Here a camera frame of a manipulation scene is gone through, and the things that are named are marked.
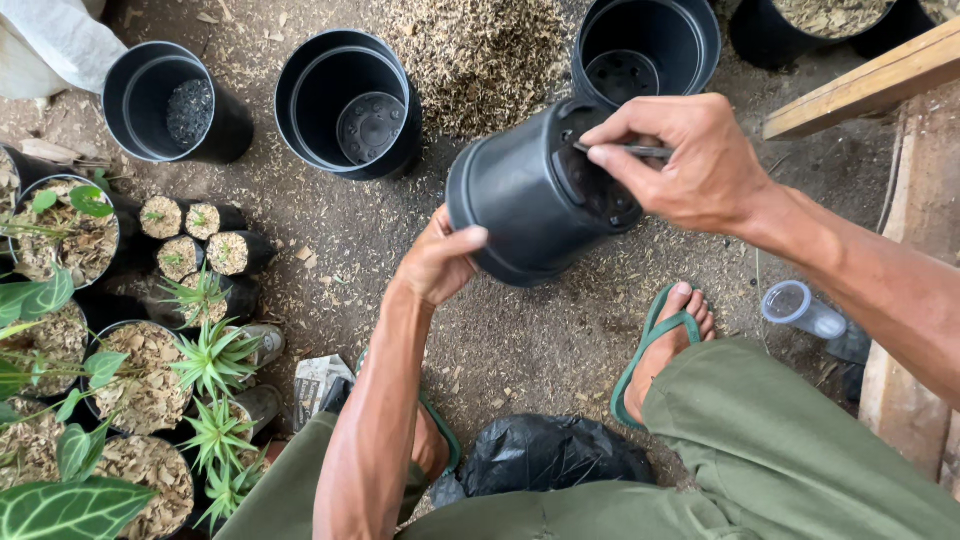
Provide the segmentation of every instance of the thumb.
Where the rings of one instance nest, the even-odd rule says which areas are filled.
[[[610,176],[624,184],[630,192],[643,203],[646,194],[652,184],[659,184],[663,181],[663,175],[650,167],[643,161],[638,160],[620,146],[614,144],[601,144],[593,146],[587,153],[590,161],[601,166],[610,173]]]
[[[431,255],[442,258],[468,255],[486,246],[489,236],[490,233],[486,229],[473,225],[437,242],[431,250],[433,252]]]

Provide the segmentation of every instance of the dirt floor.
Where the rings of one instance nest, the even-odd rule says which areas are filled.
[[[308,167],[276,128],[273,92],[280,68],[301,42],[322,30],[377,33],[383,22],[368,12],[367,3],[349,0],[225,1],[232,21],[223,20],[217,0],[112,0],[105,21],[130,46],[162,39],[187,47],[249,105],[256,134],[236,163],[128,159],[101,118],[99,97],[78,90],[57,96],[47,110],[33,102],[4,102],[0,138],[16,142],[41,136],[88,157],[112,160],[113,174],[132,175],[115,186],[141,199],[163,193],[241,208],[254,229],[282,246],[262,277],[258,318],[284,328],[287,352],[258,378],[281,388],[289,405],[298,360],[337,353],[352,365],[363,351],[384,288],[444,201],[447,170],[467,141],[426,134],[423,162],[395,182],[355,183]],[[587,0],[569,0],[559,11],[573,23],[587,5]],[[726,32],[732,6],[721,2],[717,11]],[[221,22],[201,22],[201,12]],[[281,27],[284,12],[289,20]],[[759,135],[764,114],[862,62],[840,46],[769,73],[740,61],[727,41],[708,90],[730,98],[760,161],[778,182],[873,230],[889,177],[889,125],[858,120],[798,142],[764,143]],[[316,267],[308,269],[294,257],[303,246],[320,254]],[[841,389],[845,368],[824,352],[823,341],[761,322],[762,291],[798,277],[736,238],[687,233],[649,217],[556,282],[524,290],[478,276],[438,311],[427,343],[424,383],[466,448],[494,417],[519,412],[583,415],[623,432],[607,412],[611,390],[636,348],[651,300],[666,284],[684,279],[705,289],[723,336],[761,347],[765,340],[774,357],[850,410]],[[463,368],[459,378],[458,367]],[[289,419],[278,428],[289,430]],[[661,485],[685,478],[665,447],[649,436],[629,436],[651,449]]]

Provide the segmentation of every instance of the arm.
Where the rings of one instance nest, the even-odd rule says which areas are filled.
[[[676,149],[662,171],[604,145],[640,135]],[[637,98],[582,140],[599,145],[590,159],[648,211],[693,231],[736,235],[793,263],[917,380],[960,409],[960,271],[774,183],[725,98]]]
[[[486,240],[480,228],[451,234],[441,207],[396,270],[363,370],[327,448],[314,502],[315,539],[393,538],[430,320],[436,306],[472,277],[466,255]]]

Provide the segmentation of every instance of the forearm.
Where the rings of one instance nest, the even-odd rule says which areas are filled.
[[[324,458],[314,538],[392,538],[410,466],[433,307],[391,283]]]
[[[960,408],[960,271],[775,185],[739,234],[784,258],[922,384]]]

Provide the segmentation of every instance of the foot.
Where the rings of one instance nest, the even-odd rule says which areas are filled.
[[[713,329],[713,312],[709,310],[707,301],[704,300],[703,291],[692,290],[690,283],[687,282],[679,282],[670,290],[657,324],[676,315],[681,309],[686,309],[686,312],[696,319],[700,327],[701,341],[716,339],[716,331]],[[634,369],[633,380],[627,385],[623,396],[627,412],[634,420],[643,424],[643,400],[647,397],[654,378],[663,371],[670,360],[689,346],[690,339],[686,336],[686,326],[679,325],[647,347]]]
[[[420,466],[430,483],[444,473],[450,461],[450,447],[423,404],[417,404],[412,459]]]

